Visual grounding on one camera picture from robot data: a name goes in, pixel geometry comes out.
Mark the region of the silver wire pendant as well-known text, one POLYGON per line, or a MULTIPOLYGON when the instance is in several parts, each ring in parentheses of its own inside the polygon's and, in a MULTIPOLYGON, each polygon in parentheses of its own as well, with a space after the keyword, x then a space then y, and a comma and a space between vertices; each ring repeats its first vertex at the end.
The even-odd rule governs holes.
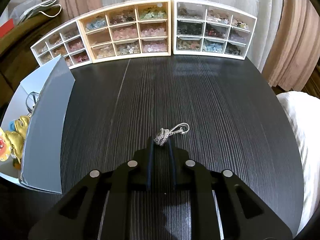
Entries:
POLYGON ((160 131, 156 134, 154 138, 154 142, 158 146, 163 146, 164 144, 167 143, 168 139, 170 136, 175 135, 175 134, 187 134, 190 130, 190 126, 188 123, 180 123, 173 128, 166 129, 166 128, 161 128, 160 131))

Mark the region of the white bedding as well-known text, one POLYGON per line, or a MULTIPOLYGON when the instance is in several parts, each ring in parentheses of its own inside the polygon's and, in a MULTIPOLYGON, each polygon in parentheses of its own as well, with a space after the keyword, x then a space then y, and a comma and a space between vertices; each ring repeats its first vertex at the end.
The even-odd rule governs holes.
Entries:
POLYGON ((295 135, 302 163, 304 199, 298 233, 319 206, 319 99, 304 92, 277 95, 295 135))

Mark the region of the pink drape curtain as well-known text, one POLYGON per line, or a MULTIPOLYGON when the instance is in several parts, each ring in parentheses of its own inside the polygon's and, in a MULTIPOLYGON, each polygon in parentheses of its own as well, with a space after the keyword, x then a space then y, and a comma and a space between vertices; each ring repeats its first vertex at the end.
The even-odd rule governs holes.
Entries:
POLYGON ((301 91, 319 60, 319 14, 310 0, 284 0, 262 75, 271 87, 301 91))

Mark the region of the white left drawer organizer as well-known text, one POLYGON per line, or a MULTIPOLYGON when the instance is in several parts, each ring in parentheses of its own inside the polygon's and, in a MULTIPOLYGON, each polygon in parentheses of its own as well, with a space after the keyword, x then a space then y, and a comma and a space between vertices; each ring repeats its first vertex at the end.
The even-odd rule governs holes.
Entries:
POLYGON ((39 66, 57 56, 63 57, 69 69, 91 63, 76 20, 53 29, 31 46, 39 66))

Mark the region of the light blue cardboard box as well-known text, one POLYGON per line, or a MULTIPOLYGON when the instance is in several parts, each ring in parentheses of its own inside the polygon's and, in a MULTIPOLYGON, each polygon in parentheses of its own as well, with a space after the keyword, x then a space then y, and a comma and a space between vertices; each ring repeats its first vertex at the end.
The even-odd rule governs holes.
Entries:
POLYGON ((75 78, 61 56, 50 60, 24 78, 14 93, 1 128, 27 115, 29 93, 40 94, 30 117, 21 170, 9 158, 1 163, 1 177, 35 191, 61 194, 60 154, 63 125, 75 78))

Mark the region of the yellow orange leaf charm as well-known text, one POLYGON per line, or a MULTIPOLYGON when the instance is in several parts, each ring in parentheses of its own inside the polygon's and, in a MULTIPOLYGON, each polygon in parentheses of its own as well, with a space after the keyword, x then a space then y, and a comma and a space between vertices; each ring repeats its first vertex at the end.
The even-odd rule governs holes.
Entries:
POLYGON ((5 136, 5 132, 0 128, 0 161, 4 162, 11 156, 11 145, 5 136))

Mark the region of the white drawer organizer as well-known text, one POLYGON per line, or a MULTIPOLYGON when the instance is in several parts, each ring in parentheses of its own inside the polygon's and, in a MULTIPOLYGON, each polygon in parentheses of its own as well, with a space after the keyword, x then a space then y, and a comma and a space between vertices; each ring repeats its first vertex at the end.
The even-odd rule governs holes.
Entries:
POLYGON ((175 55, 244 60, 257 18, 221 3, 171 0, 171 48, 175 55))
POLYGON ((91 63, 76 20, 53 29, 31 46, 39 66, 57 56, 63 57, 69 69, 91 63))

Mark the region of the white right drawer organizer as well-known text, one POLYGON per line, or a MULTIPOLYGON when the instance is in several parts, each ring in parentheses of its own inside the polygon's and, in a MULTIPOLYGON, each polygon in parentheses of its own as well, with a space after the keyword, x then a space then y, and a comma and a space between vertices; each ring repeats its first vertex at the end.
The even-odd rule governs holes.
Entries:
POLYGON ((221 3, 171 0, 171 48, 175 55, 244 60, 257 18, 221 3))

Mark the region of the blue fluffy charm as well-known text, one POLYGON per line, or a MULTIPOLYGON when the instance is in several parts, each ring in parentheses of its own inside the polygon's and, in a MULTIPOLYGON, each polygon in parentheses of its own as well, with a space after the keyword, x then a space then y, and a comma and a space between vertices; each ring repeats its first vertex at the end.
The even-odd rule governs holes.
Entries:
POLYGON ((11 132, 15 132, 16 131, 16 128, 15 128, 15 120, 12 120, 11 122, 9 122, 9 128, 8 128, 9 131, 11 132))

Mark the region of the white paper bag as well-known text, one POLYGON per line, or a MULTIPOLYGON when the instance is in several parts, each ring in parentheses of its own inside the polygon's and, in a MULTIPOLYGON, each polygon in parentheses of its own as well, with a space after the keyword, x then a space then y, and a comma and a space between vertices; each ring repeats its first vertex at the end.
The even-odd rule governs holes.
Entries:
POLYGON ((19 25, 37 14, 43 14, 48 18, 54 18, 61 11, 62 5, 59 3, 59 0, 27 0, 14 7, 9 18, 13 20, 14 25, 19 25), (48 15, 46 11, 49 9, 58 9, 58 12, 55 15, 48 15))

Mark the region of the red paper folder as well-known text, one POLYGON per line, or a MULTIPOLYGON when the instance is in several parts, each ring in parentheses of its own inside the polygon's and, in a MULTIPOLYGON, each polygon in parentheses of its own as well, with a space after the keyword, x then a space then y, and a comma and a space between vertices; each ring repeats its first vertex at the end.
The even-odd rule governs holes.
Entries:
POLYGON ((6 35, 9 31, 14 29, 14 22, 13 19, 10 18, 0 27, 0 38, 6 35))

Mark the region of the yellow bear keychain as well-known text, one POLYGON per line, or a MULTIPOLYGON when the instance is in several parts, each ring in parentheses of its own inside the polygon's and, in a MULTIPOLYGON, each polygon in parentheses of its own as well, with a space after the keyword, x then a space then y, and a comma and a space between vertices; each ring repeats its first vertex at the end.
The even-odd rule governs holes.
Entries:
POLYGON ((27 130, 29 126, 30 115, 22 115, 15 120, 15 132, 5 131, 5 136, 11 145, 11 152, 21 164, 23 157, 24 141, 27 136, 27 130))

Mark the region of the orange green felt charm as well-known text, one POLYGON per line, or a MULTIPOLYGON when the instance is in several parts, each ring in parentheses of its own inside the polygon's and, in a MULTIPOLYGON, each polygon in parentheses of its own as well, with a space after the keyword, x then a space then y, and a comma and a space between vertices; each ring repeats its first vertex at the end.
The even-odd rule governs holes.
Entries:
POLYGON ((14 160, 12 161, 12 165, 13 165, 13 167, 14 167, 15 169, 21 170, 21 164, 20 164, 20 162, 18 161, 18 159, 14 159, 14 160))

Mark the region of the beige middle drawer organizer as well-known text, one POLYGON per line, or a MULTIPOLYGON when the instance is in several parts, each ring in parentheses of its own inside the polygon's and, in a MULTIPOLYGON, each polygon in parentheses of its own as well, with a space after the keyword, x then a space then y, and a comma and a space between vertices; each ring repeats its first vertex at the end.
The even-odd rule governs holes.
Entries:
POLYGON ((171 55, 171 1, 133 0, 88 12, 76 21, 93 63, 171 55))

